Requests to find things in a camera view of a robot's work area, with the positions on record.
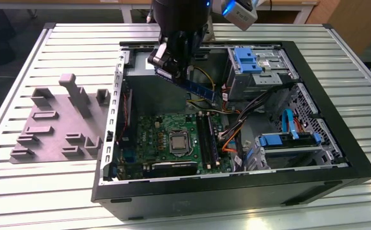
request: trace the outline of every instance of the blue light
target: blue light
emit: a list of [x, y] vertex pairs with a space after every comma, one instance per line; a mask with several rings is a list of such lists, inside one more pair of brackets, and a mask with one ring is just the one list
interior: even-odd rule
[[230, 0], [230, 2], [228, 3], [228, 5], [226, 5], [226, 7], [225, 7], [225, 9], [224, 9], [224, 11], [222, 11], [222, 16], [224, 16], [226, 13], [229, 13], [229, 11], [232, 10], [233, 6], [234, 6], [234, 0]]

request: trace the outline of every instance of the cpu socket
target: cpu socket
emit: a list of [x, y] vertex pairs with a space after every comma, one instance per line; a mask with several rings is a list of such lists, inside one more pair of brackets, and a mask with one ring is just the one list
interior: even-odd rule
[[189, 141], [186, 130], [172, 130], [168, 133], [169, 137], [169, 153], [176, 157], [189, 154]]

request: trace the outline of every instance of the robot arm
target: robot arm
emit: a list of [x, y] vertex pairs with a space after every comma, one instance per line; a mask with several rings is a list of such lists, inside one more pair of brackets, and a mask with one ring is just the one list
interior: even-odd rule
[[254, 6], [265, 0], [152, 0], [160, 26], [158, 49], [148, 57], [160, 76], [181, 84], [190, 58], [200, 48], [210, 12], [220, 13], [241, 30], [256, 21]]

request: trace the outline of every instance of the open computer tower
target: open computer tower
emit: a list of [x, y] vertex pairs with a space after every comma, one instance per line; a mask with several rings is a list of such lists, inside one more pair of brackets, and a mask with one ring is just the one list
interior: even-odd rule
[[120, 46], [92, 191], [117, 218], [305, 204], [371, 179], [293, 42], [204, 43], [188, 80], [208, 99], [156, 76], [157, 44]]

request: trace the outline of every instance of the slotted metal table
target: slotted metal table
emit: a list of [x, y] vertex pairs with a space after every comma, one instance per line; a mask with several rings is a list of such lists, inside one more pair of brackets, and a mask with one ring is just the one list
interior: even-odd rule
[[[334, 30], [321, 25], [256, 24], [241, 32], [229, 24], [214, 24], [213, 31], [216, 40], [296, 42], [371, 161], [371, 72]], [[146, 24], [57, 24], [42, 30], [0, 108], [0, 227], [371, 230], [371, 180], [305, 206], [121, 222], [90, 202], [94, 161], [8, 162], [34, 87], [65, 93], [57, 86], [65, 72], [76, 74], [86, 93], [110, 87], [118, 42], [154, 41], [157, 36], [158, 27]]]

